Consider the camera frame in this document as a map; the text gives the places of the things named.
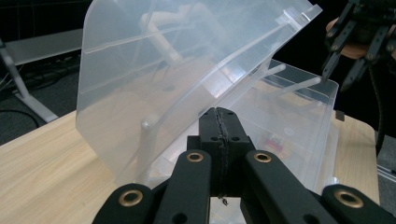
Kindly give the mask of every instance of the gray floor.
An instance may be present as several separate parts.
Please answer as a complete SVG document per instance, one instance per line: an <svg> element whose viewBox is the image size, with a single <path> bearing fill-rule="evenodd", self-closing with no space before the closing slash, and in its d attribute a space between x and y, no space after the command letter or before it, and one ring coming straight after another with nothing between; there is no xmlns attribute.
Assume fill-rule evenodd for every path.
<svg viewBox="0 0 396 224"><path fill-rule="evenodd" d="M56 83L41 90L31 90L32 95L59 117L76 110L78 70L62 77ZM15 97L0 101L0 110L18 110L35 117L40 126L45 122ZM35 129L32 119L16 112L0 112L0 145ZM396 170L396 139L386 137L378 156L378 164ZM396 216L396 183L379 175L381 206Z"/></svg>

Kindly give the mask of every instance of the wooden table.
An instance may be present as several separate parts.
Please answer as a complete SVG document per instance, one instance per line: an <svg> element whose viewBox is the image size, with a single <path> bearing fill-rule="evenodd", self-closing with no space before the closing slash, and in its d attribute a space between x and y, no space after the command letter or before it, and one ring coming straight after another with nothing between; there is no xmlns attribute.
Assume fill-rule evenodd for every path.
<svg viewBox="0 0 396 224"><path fill-rule="evenodd" d="M75 127L76 113L0 147L0 223L92 223L116 188ZM375 133L346 117L334 175L379 203Z"/></svg>

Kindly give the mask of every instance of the black cable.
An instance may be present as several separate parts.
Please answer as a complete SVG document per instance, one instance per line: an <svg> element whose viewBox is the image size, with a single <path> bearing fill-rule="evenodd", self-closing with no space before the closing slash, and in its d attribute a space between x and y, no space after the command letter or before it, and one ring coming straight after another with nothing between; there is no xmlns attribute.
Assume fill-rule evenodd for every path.
<svg viewBox="0 0 396 224"><path fill-rule="evenodd" d="M380 76L383 76L384 74L379 74L379 68L381 65L374 64L369 66L369 73L370 73L370 78L372 80L374 92L375 92L375 97L376 101L378 104L378 110L379 110L379 124L378 124L378 136L376 138L376 143L375 143L375 153L376 156L378 156L379 152L381 151L382 145L384 143L385 139L385 130L386 130L386 113L385 113L385 107L382 102L383 95L384 94L381 91L380 85L379 85L379 79Z"/></svg>
<svg viewBox="0 0 396 224"><path fill-rule="evenodd" d="M57 83L59 80L61 80L64 77L64 75L59 72L52 71L52 72L48 72L47 74L50 74L50 73L57 74L59 76L51 81L45 82L44 76L41 75L43 77L41 83L38 85L30 86L28 88L33 89L33 90L41 90L41 89L47 88L49 86L52 86L53 84Z"/></svg>
<svg viewBox="0 0 396 224"><path fill-rule="evenodd" d="M40 125L38 125L37 119L35 119L35 117L33 117L32 115L30 115L30 114L28 114L26 112L23 112L23 111L20 111L20 110L12 110L12 109L10 109L10 110L0 110L0 113L19 113L19 114L23 114L23 115L29 117L35 123L35 127L36 128L40 127Z"/></svg>

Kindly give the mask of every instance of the plastic bin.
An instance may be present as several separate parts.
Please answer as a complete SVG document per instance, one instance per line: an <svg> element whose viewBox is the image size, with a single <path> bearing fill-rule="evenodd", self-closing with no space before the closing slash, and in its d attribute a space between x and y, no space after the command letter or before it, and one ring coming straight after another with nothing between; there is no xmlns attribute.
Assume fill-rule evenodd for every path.
<svg viewBox="0 0 396 224"><path fill-rule="evenodd" d="M338 87L271 58L320 11L306 0L94 0L77 129L119 186L155 187L197 134L198 118L226 107L257 149L276 152L316 191L332 177L334 150L325 148ZM238 205L225 214L218 203L212 221L241 218Z"/></svg>

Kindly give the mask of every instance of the screw hole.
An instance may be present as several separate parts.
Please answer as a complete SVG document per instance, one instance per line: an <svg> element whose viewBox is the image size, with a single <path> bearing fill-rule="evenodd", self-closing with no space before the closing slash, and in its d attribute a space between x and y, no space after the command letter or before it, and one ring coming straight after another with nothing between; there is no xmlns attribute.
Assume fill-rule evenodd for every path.
<svg viewBox="0 0 396 224"><path fill-rule="evenodd" d="M271 161L271 157L264 153L258 153L256 155L254 155L254 159L256 159L256 161L260 161L260 162L270 162Z"/></svg>
<svg viewBox="0 0 396 224"><path fill-rule="evenodd" d="M202 161L204 159L204 156L201 153L190 153L189 155L187 155L187 160L188 161L192 161L192 162L198 162L198 161Z"/></svg>
<svg viewBox="0 0 396 224"><path fill-rule="evenodd" d="M187 216L183 213L177 213L173 216L172 222L175 224L183 224L187 222Z"/></svg>
<svg viewBox="0 0 396 224"><path fill-rule="evenodd" d="M346 190L339 189L334 193L334 196L340 203L348 207L352 207L352 208L363 207L363 201L361 200L361 198Z"/></svg>
<svg viewBox="0 0 396 224"><path fill-rule="evenodd" d="M139 204L143 199L143 193L137 189L123 192L119 197L119 203L124 207L131 207Z"/></svg>

